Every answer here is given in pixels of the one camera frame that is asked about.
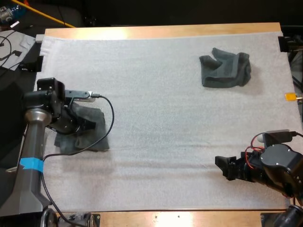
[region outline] gray cloth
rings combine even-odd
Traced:
[[[244,86],[250,80],[250,56],[246,53],[229,53],[213,48],[212,54],[201,56],[202,85],[204,87],[228,88]]]
[[[104,113],[101,112],[100,109],[83,107],[76,103],[73,104],[72,109],[78,116],[95,122],[96,128],[95,130],[88,130],[82,132],[81,134],[75,133],[72,135],[62,135],[57,133],[54,145],[60,147],[61,153],[64,154],[69,154],[76,150],[84,149],[96,142],[106,133]],[[89,150],[102,151],[108,149],[109,145],[107,138],[104,138]]]

